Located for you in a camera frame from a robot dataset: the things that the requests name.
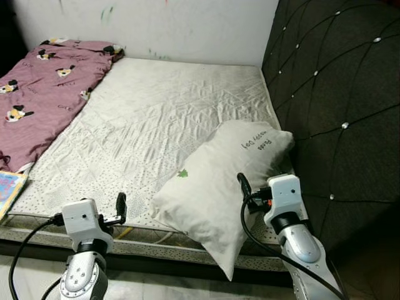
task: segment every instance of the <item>white wall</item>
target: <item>white wall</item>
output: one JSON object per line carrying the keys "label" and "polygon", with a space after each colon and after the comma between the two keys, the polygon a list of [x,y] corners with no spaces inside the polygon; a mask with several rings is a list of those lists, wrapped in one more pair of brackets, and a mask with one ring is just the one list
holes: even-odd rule
{"label": "white wall", "polygon": [[14,0],[29,49],[111,41],[133,58],[261,66],[278,0]]}

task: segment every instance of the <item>dark gray padded headboard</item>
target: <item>dark gray padded headboard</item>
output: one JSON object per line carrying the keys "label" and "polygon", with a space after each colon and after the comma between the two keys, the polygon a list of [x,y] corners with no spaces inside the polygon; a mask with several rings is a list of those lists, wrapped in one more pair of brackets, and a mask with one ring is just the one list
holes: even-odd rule
{"label": "dark gray padded headboard", "polygon": [[400,11],[281,0],[262,71],[314,233],[327,249],[397,207]]}

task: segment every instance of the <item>pillowcase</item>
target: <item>pillowcase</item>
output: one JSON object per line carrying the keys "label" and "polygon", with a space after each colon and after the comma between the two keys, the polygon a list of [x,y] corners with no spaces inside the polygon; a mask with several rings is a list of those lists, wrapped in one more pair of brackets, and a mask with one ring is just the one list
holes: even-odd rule
{"label": "pillowcase", "polygon": [[[154,196],[150,215],[201,243],[231,281],[247,238],[240,220],[243,195],[236,176],[244,173],[253,190],[265,186],[293,144],[290,132],[276,130],[267,122],[224,122]],[[246,219],[252,226],[255,214],[246,212]]]}

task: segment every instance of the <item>mattress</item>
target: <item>mattress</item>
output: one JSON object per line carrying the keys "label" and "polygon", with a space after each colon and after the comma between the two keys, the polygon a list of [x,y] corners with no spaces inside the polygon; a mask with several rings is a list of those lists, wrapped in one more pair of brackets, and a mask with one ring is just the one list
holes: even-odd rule
{"label": "mattress", "polygon": [[[280,129],[258,67],[121,59],[31,169],[0,238],[21,240],[28,229],[81,198],[93,198],[101,214],[113,216],[123,191],[127,219],[114,233],[114,253],[214,264],[200,244],[153,221],[148,205],[218,124],[230,119],[267,121]],[[253,231],[277,245],[261,218]],[[35,238],[71,245],[64,230],[54,227]],[[237,266],[283,270],[280,260],[264,256],[247,242]]]}

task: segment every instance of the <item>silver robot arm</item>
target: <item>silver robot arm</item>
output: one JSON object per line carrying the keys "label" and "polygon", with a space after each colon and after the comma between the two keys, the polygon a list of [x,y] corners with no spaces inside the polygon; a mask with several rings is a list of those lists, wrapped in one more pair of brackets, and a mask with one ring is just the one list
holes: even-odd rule
{"label": "silver robot arm", "polygon": [[[244,197],[250,199],[251,188],[243,174],[239,173]],[[306,210],[301,198],[299,178],[285,174],[271,177],[268,187],[261,189],[248,202],[250,213],[264,211],[264,222],[278,236],[282,254],[310,270],[342,293],[326,264],[326,253],[321,242],[311,235],[300,219],[306,219]],[[283,261],[293,280],[298,300],[338,300],[328,288],[292,264]]]}
{"label": "silver robot arm", "polygon": [[117,198],[117,215],[104,219],[96,203],[85,199],[62,208],[67,234],[76,252],[70,256],[61,277],[61,300],[101,300],[107,287],[106,260],[113,248],[112,226],[126,219],[125,194]]}

